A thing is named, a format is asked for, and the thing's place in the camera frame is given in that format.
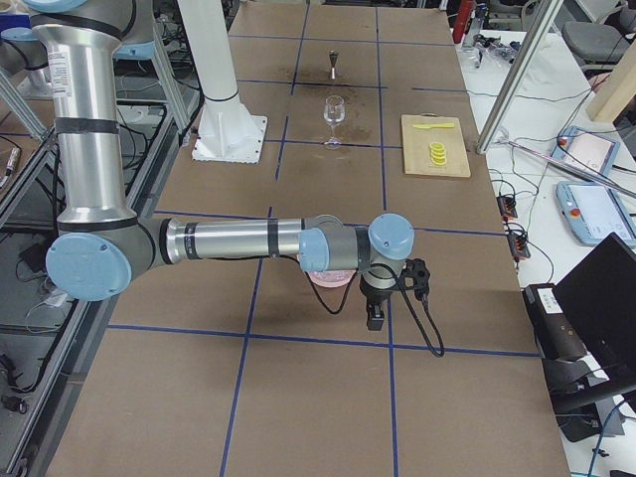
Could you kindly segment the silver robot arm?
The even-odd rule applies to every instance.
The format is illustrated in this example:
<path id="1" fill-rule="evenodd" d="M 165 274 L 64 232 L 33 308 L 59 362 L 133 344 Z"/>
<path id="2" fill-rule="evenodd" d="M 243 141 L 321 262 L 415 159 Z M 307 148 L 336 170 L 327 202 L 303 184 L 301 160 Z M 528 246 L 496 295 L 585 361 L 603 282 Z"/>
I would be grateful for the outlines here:
<path id="1" fill-rule="evenodd" d="M 183 260 L 294 260 L 306 273 L 352 270 L 361 278 L 367 326 L 384 324 L 394 292 L 425 301 L 429 274 L 411 257 L 414 230 L 396 214 L 366 227 L 333 216 L 181 223 L 142 220 L 128 206 L 117 118 L 113 57 L 131 34 L 153 25 L 139 1 L 32 1 L 53 86 L 55 129 L 65 175 L 59 236 L 46 255 L 56 286 L 83 301 L 121 293 L 146 271 Z"/>

